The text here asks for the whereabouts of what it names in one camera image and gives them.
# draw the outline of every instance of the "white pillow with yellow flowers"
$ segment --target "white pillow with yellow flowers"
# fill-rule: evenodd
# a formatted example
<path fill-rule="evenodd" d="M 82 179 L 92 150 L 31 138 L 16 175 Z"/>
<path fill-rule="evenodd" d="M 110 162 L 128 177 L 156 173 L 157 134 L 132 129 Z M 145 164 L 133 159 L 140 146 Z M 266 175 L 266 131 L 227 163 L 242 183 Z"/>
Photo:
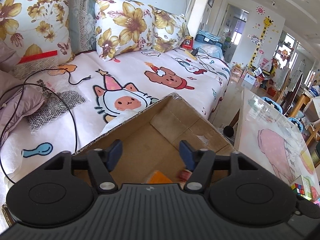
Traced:
<path fill-rule="evenodd" d="M 73 59 L 69 0 L 0 0 L 0 39 L 20 57 L 58 51 L 59 64 Z"/>
<path fill-rule="evenodd" d="M 185 38 L 187 23 L 182 15 L 175 15 L 152 6 L 155 16 L 152 48 L 166 52 L 179 47 Z"/>
<path fill-rule="evenodd" d="M 95 0 L 96 41 L 100 58 L 152 46 L 153 21 L 151 8 L 133 0 Z"/>

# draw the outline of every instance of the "black round object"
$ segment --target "black round object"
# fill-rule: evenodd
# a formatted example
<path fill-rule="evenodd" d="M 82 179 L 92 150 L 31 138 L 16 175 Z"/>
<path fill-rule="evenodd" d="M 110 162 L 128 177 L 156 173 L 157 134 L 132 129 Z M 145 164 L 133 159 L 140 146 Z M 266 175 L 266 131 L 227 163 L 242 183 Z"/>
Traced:
<path fill-rule="evenodd" d="M 305 216 L 319 219 L 320 218 L 320 208 L 313 204 L 311 201 L 306 199 L 299 200 L 297 205 L 298 210 Z"/>
<path fill-rule="evenodd" d="M 249 226 L 286 221 L 297 202 L 289 186 L 273 174 L 259 170 L 231 172 L 211 186 L 209 200 L 223 217 Z"/>
<path fill-rule="evenodd" d="M 29 226 L 55 227 L 76 219 L 90 207 L 94 198 L 86 182 L 70 172 L 38 169 L 7 194 L 7 206 L 15 219 Z"/>
<path fill-rule="evenodd" d="M 230 125 L 227 125 L 225 128 L 223 128 L 223 134 L 228 137 L 232 137 L 235 134 L 235 131 L 233 130 L 233 127 Z"/>

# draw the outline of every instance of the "ribbed gray panel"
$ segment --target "ribbed gray panel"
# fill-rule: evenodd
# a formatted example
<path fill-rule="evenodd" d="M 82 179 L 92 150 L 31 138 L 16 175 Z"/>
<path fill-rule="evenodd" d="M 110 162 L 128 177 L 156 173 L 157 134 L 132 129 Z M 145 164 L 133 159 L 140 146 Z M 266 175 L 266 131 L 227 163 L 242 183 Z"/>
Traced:
<path fill-rule="evenodd" d="M 16 224 L 4 240 L 296 240 L 287 224 L 245 228 L 224 221 L 197 194 L 177 184 L 124 184 L 120 191 L 97 198 L 78 221 L 59 228 L 36 229 Z"/>

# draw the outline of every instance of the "brown bear cartoon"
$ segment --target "brown bear cartoon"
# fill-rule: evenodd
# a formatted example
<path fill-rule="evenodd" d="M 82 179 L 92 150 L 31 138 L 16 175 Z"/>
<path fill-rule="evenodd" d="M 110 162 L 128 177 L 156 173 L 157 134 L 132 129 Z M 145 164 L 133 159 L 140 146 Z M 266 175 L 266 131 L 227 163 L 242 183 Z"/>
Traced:
<path fill-rule="evenodd" d="M 188 86 L 187 81 L 177 76 L 172 70 L 165 67 L 158 68 L 149 62 L 145 62 L 145 64 L 151 67 L 151 69 L 154 71 L 154 73 L 151 71 L 146 71 L 144 73 L 150 79 L 150 81 L 164 84 L 174 89 L 195 89 L 194 87 Z"/>

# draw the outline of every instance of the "teal pillow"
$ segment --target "teal pillow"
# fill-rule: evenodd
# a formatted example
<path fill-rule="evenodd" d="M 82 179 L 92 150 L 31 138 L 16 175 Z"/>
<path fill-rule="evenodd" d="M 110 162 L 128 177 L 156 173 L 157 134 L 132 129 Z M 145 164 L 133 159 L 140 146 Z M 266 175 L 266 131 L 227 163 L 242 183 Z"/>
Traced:
<path fill-rule="evenodd" d="M 74 54 L 96 50 L 95 0 L 69 0 L 69 36 Z"/>

